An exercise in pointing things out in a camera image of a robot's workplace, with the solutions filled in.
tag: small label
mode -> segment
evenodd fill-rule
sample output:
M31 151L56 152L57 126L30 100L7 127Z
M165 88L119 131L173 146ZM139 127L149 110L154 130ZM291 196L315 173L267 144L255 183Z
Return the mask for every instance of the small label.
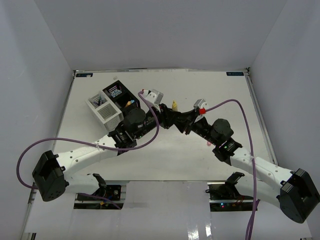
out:
M94 74L93 73L77 73L75 75L76 78L91 78Z
M244 73L242 71L227 71L227 76L244 76Z
M114 90L114 91L111 92L111 96L112 96L113 98L115 98L116 96L118 96L118 95L120 95L120 94L122 94L122 91L119 90L119 89L116 89L116 90Z

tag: small yellow object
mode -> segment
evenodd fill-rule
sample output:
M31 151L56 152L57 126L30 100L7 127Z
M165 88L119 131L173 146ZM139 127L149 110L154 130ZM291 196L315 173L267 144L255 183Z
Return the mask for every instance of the small yellow object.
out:
M128 107L130 105L131 105L131 101L128 101L124 107L126 108L126 107Z
M172 102L172 111L178 112L178 104L175 100Z

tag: white wall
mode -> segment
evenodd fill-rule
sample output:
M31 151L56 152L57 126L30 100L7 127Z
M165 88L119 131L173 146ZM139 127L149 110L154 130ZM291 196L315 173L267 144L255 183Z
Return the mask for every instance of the white wall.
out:
M35 0L73 70L243 69L286 0Z
M0 1L0 32L0 238L11 240L19 238L30 194L16 177L18 157L36 140L55 135L72 71L33 0ZM50 146L23 160L27 183Z
M281 166L320 190L320 2L289 0L252 65L252 81ZM320 206L307 222L320 240Z

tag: white table surface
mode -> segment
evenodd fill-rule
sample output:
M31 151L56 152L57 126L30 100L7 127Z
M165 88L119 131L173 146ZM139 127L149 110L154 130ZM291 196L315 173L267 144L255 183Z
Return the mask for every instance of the white table surface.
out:
M192 109L201 98L210 106L226 99L239 100L248 118L255 155L270 161L245 77L227 76L225 72L95 72L93 77L77 77L59 137L92 142L106 134L84 101L114 79L134 94L142 88L156 89L164 94L163 103L171 106L172 100L176 100L182 112ZM249 148L243 116L235 103L209 112L206 118L209 123L217 118L227 119L234 130L233 138ZM153 134L154 131L144 136L138 144ZM54 152L78 147L75 143L57 142ZM185 136L174 126L169 130L161 128L158 138L149 146L102 160L80 171L81 174L99 173L108 180L148 180L128 184L121 211L73 209L75 195L71 193L50 202L43 202L37 194L25 232L37 233L36 240L242 240L250 212L210 212L208 195L204 193L206 183L181 182L225 180L238 170L217 160L212 149L195 134ZM132 203L140 203L138 206L142 207L132 208ZM278 208L260 203L253 239L299 240L310 236L306 223L292 222Z
M95 72L93 77L76 77L66 106L59 137L93 142L107 131L98 124L85 100L99 90L120 80L133 94L141 89L156 89L164 94L162 102L171 107L178 104L181 112L190 111L196 100L204 98L209 106L227 99L237 99L248 118L255 155L270 161L258 122L247 80L244 76L227 76L225 72L160 71L160 72ZM142 101L141 107L148 110ZM242 113L236 103L227 103L205 115L209 123L218 118L227 119L237 142L250 149ZM147 142L155 130L138 140ZM79 144L57 142L54 152L65 152ZM108 180L225 180L237 169L220 162L208 147L207 141L191 133L181 134L175 126L160 129L156 140L143 149L129 151L118 157L93 164L79 173L99 173Z

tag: black clamp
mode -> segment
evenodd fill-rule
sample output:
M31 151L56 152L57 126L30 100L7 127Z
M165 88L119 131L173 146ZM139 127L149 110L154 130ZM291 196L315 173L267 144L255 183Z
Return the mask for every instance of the black clamp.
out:
M299 168L282 182L278 197L280 209L291 220L302 224L320 202L320 195L310 175Z
M221 199L236 199L240 196L237 191L235 185L238 183L238 180L243 177L244 174L242 172L234 172L224 184L220 185L217 189L215 189L215 184L210 184L209 189L205 192L210 194L210 199L214 200L216 197Z
M238 148L242 148L242 145L230 137L223 145L216 145L212 152L219 161L231 166L230 157L235 155Z
M100 174L94 173L94 174L92 174L92 176L94 176L96 178L100 188L106 188L107 187L106 181L100 176Z
M44 152L32 172L32 177L44 202L60 197L65 192L66 186L69 185L63 173L66 168L59 165L58 157L51 150Z

